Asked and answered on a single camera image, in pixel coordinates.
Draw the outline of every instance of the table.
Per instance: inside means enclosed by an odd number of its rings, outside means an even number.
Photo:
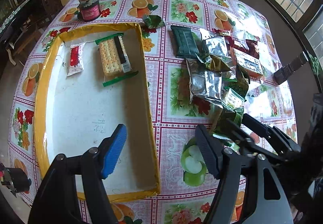
[[[124,215],[143,223],[188,224],[200,223],[210,208],[218,181],[206,173],[199,186],[189,186],[183,181],[184,169],[180,164],[183,146],[194,136],[197,124],[210,127],[211,107],[208,103],[189,104],[189,77],[184,59],[176,58],[176,48],[170,25],[190,27],[200,36],[199,28],[207,30],[229,29],[235,40],[245,44],[245,39],[258,40],[262,46],[260,61],[264,78],[251,78],[245,112],[262,123],[275,125],[297,141],[296,119],[293,101],[285,82],[278,86],[272,74],[281,67],[266,18],[238,0],[100,0],[101,17],[92,22],[83,22],[75,14],[78,0],[70,2],[56,16],[43,33],[30,54],[14,95],[9,124],[9,156],[13,167],[22,168],[32,180],[28,193],[19,196],[32,205],[42,181],[33,140],[33,117],[37,81],[29,84],[26,77],[30,67],[41,70],[54,38],[60,33],[92,23],[142,22],[141,16],[149,14],[148,4],[153,5],[153,14],[160,15],[166,27],[147,30],[143,28],[146,75],[153,130],[159,159],[161,194],[138,201],[115,204],[114,211],[122,221]],[[268,150],[270,145],[243,126],[256,143]],[[244,189],[242,176],[240,190]],[[85,201],[80,201],[82,217],[89,221]]]

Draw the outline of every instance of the dark green package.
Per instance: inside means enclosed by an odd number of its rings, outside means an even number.
[[[178,47],[176,57],[196,58],[200,54],[190,28],[171,25],[171,30]]]
[[[147,16],[145,14],[142,19],[143,19],[146,27],[148,27],[149,29],[165,26],[163,19],[157,15],[148,15]]]
[[[237,64],[236,66],[236,79],[237,81],[223,81],[224,89],[232,88],[237,92],[243,99],[245,99],[249,90],[250,76],[247,71]]]
[[[230,128],[230,125],[227,122],[227,119],[234,122],[237,126],[241,126],[242,118],[244,113],[244,107],[238,107],[236,109],[230,109],[225,104],[223,104],[223,110],[219,116],[215,129],[213,132],[216,135],[226,135],[226,130]]]

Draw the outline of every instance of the food wrapper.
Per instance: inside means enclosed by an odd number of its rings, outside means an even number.
[[[71,58],[68,67],[67,76],[71,76],[75,73],[84,70],[83,65],[83,48],[85,43],[78,45],[71,45]]]
[[[231,57],[222,57],[222,61],[230,68],[230,71],[222,72],[222,81],[234,81],[237,82],[236,77],[236,65],[233,63]]]
[[[249,49],[246,49],[244,47],[244,45],[242,43],[240,43],[239,41],[234,40],[231,47],[233,47],[235,49],[238,49],[238,50],[240,50],[240,51],[242,51],[244,53],[249,54]]]
[[[229,57],[229,51],[223,36],[200,28],[203,54]]]
[[[264,75],[259,59],[235,48],[231,48],[231,56],[233,62],[242,66],[250,76],[261,77]]]
[[[248,54],[253,56],[256,59],[259,59],[258,41],[246,39],[245,42],[247,43],[247,46],[249,47],[249,53]]]
[[[145,14],[145,15],[143,15],[142,19],[148,28],[159,28],[159,27],[165,26],[163,19],[157,15],[148,15],[147,16]]]
[[[217,30],[215,28],[212,28],[212,32],[216,33],[217,35],[223,36],[225,39],[225,42],[229,48],[230,48],[230,46],[233,45],[235,40],[233,40],[233,38],[232,38],[231,30]]]
[[[244,107],[231,109],[227,105],[223,104],[223,110],[217,121],[214,121],[211,129],[216,135],[226,136],[226,132],[230,129],[230,125],[227,119],[233,121],[239,127],[241,126],[242,118],[244,113]]]
[[[223,96],[223,102],[229,109],[234,110],[243,106],[244,99],[233,89],[229,88],[229,90]]]
[[[215,55],[205,55],[203,57],[197,56],[197,59],[205,65],[205,67],[211,71],[227,72],[230,71],[230,67],[219,57]]]
[[[200,54],[189,27],[171,25],[171,30],[178,47],[176,57],[196,58]]]
[[[197,59],[187,58],[186,63],[190,74],[190,103],[196,96],[222,107],[221,73],[210,71]]]
[[[223,81],[223,88],[233,89],[238,95],[245,99],[250,84],[250,76],[248,72],[239,64],[236,66],[236,81]]]
[[[105,82],[103,86],[117,83],[123,79],[135,76],[123,41],[123,33],[116,33],[95,41],[99,46]]]

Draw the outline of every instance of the red jar label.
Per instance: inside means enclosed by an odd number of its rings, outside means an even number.
[[[90,9],[82,9],[81,14],[84,20],[92,20],[100,15],[99,6],[96,5]]]

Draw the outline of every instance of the wall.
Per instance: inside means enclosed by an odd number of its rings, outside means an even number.
[[[267,18],[276,50],[283,66],[290,63],[302,52],[302,47],[293,32],[265,0],[240,1],[251,6]],[[318,93],[318,87],[308,63],[296,71],[288,79],[288,83],[295,108],[298,141],[301,143],[309,128],[308,120],[313,105],[313,94]]]

